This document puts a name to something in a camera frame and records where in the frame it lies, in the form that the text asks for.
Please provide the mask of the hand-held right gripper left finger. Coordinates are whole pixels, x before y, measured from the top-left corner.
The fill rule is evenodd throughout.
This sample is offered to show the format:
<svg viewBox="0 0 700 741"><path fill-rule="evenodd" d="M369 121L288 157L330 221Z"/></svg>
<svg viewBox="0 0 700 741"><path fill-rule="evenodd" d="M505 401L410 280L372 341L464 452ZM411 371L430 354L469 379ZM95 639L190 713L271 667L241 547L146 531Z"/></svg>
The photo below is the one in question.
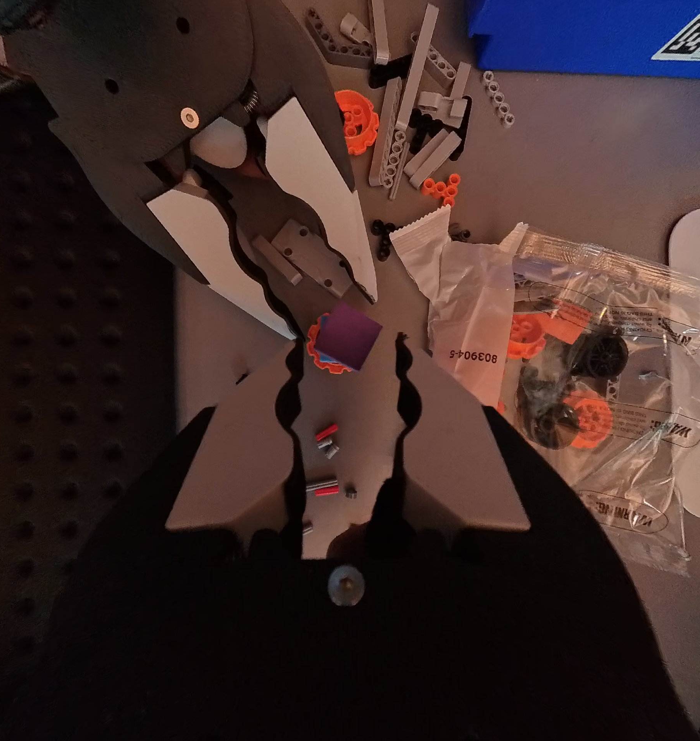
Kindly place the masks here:
<svg viewBox="0 0 700 741"><path fill-rule="evenodd" d="M169 531L225 529L243 550L271 531L292 557L303 555L304 463L293 429L303 375L304 345L287 342L215 406Z"/></svg>

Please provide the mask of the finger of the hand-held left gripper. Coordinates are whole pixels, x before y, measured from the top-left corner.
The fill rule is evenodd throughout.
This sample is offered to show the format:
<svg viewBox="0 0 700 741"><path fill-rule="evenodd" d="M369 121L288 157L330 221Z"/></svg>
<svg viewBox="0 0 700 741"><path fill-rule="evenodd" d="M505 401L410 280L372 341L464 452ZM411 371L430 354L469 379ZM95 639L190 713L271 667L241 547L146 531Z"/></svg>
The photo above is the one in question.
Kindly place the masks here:
<svg viewBox="0 0 700 741"><path fill-rule="evenodd" d="M360 197L346 184L296 97L267 119L264 135L272 180L313 209L328 246L342 256L367 300L376 303L377 276Z"/></svg>
<svg viewBox="0 0 700 741"><path fill-rule="evenodd" d="M296 339L289 320L269 302L267 279L249 273L255 265L240 252L236 226L205 188L178 184L147 208L214 292L282 337Z"/></svg>

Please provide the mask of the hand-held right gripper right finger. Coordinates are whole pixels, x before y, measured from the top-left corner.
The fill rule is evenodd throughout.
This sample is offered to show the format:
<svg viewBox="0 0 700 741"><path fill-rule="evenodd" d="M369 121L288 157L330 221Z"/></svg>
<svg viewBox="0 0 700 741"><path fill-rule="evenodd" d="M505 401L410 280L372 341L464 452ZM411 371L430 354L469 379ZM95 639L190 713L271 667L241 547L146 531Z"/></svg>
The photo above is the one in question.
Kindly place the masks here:
<svg viewBox="0 0 700 741"><path fill-rule="evenodd" d="M372 510L371 557L449 551L475 531L528 532L484 407L407 339L394 340L402 431Z"/></svg>

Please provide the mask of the orange gear wheel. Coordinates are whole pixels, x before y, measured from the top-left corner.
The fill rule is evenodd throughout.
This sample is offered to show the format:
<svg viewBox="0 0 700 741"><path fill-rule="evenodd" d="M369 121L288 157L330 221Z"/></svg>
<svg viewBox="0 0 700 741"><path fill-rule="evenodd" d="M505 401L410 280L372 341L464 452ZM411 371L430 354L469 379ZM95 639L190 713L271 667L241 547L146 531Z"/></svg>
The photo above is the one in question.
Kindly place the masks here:
<svg viewBox="0 0 700 741"><path fill-rule="evenodd" d="M320 335L320 331L323 325L326 323L326 320L328 317L329 317L328 312L323 313L322 315L320 315L320 317L317 318L316 322L313 325L311 325L310 328L308 329L306 352L308 353L308 356L311 357L314 365L321 370L326 370L328 373L332 375L341 375L345 372L351 373L352 372L351 368L335 361L332 358L329 358L321 354L316 347L316 342Z"/></svg>
<svg viewBox="0 0 700 741"><path fill-rule="evenodd" d="M371 101L356 90L337 90L335 99L343 114L343 133L350 155L360 156L377 140L380 119Z"/></svg>

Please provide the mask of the purple foam cube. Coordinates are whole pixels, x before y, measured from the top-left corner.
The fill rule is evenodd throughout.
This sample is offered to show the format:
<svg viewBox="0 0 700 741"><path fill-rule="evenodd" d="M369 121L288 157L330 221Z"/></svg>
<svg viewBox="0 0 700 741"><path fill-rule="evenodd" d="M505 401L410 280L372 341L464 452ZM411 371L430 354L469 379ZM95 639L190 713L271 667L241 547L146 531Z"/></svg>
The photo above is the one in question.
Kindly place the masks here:
<svg viewBox="0 0 700 741"><path fill-rule="evenodd" d="M345 366L360 371L382 331L382 325L344 301L338 302L329 314L348 340Z"/></svg>

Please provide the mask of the white label parts bag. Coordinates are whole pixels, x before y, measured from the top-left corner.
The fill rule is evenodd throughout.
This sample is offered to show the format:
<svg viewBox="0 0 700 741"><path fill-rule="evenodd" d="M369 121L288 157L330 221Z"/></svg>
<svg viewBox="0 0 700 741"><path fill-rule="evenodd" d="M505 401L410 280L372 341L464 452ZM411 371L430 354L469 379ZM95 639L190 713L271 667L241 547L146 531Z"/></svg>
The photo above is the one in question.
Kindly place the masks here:
<svg viewBox="0 0 700 741"><path fill-rule="evenodd" d="M513 257L528 225L497 245L453 241L443 206L391 233L406 272L429 300L433 360L483 405L500 400L514 312Z"/></svg>

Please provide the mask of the flat grey plate with holes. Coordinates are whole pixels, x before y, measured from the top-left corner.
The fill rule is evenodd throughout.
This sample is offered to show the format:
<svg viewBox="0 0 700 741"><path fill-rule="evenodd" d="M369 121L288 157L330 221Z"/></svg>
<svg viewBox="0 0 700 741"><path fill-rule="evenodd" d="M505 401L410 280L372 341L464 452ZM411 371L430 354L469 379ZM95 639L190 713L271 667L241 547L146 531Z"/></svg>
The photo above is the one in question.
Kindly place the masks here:
<svg viewBox="0 0 700 741"><path fill-rule="evenodd" d="M300 272L312 278L335 298L342 299L352 286L345 261L317 234L293 218L271 241L272 246Z"/></svg>

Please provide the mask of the short grey beam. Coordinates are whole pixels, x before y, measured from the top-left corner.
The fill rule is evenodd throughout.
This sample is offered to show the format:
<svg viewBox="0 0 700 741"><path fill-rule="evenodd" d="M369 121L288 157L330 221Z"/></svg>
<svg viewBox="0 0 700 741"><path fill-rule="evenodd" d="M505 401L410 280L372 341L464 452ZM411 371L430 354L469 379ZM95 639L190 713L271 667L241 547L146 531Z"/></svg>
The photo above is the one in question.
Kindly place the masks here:
<svg viewBox="0 0 700 741"><path fill-rule="evenodd" d="M296 286L302 281L303 275L299 270L264 236L255 236L252 246L291 285Z"/></svg>

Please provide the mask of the orange pin connector cluster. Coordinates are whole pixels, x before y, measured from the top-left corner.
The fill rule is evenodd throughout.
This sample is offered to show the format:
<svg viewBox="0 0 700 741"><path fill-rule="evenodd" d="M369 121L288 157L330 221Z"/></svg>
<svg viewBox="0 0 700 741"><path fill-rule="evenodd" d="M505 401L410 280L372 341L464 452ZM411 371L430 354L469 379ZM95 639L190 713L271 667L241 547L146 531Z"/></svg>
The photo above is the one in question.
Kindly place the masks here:
<svg viewBox="0 0 700 741"><path fill-rule="evenodd" d="M420 187L424 196L431 196L440 200L443 207L454 208L461 178L457 173L452 173L446 181L435 181L432 178L425 179Z"/></svg>

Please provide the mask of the pile of grey building beams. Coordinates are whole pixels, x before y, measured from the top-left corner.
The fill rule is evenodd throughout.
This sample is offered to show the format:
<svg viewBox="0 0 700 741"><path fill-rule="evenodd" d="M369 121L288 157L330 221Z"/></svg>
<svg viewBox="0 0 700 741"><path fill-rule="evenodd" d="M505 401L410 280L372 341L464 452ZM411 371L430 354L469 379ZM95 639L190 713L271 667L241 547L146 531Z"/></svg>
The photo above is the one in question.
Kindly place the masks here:
<svg viewBox="0 0 700 741"><path fill-rule="evenodd" d="M366 71L369 88L381 90L377 105L356 90L371 101L380 119L377 140L362 155L372 156L369 186L382 188L394 200L402 181L420 192L425 179L446 181L455 173L448 173L448 167L465 148L473 106L466 93L472 66L452 64L434 45L420 45L432 41L438 19L432 7L426 10L423 29L409 35L410 52L392 59L384 3L369 2L368 7L370 27L348 13L334 32L314 7L306 10L304 20L326 62Z"/></svg>

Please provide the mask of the large clear warning bag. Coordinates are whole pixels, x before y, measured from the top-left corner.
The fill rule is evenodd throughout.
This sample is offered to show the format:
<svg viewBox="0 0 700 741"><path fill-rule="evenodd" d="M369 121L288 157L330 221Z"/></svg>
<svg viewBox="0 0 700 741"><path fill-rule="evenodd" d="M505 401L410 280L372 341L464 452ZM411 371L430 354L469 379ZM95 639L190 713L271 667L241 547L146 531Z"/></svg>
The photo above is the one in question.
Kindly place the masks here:
<svg viewBox="0 0 700 741"><path fill-rule="evenodd" d="M700 516L700 279L518 225L500 411L622 555L685 573Z"/></svg>

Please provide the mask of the black perforated pad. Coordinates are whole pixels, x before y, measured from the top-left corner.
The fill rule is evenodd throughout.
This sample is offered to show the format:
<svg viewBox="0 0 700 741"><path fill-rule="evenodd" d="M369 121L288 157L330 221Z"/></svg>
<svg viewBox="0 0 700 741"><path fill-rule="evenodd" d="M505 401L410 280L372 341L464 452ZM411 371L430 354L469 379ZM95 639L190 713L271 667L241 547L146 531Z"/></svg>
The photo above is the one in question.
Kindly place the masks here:
<svg viewBox="0 0 700 741"><path fill-rule="evenodd" d="M0 699L90 532L174 435L174 272L112 215L37 88L0 96Z"/></svg>

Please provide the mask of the long blue plastic bin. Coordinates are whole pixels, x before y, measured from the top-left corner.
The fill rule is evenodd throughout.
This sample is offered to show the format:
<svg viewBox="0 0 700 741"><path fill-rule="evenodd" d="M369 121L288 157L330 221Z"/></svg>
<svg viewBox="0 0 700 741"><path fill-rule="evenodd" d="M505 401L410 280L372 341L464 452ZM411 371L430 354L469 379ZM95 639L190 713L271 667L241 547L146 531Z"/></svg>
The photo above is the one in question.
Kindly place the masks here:
<svg viewBox="0 0 700 741"><path fill-rule="evenodd" d="M470 1L494 71L700 79L700 1Z"/></svg>

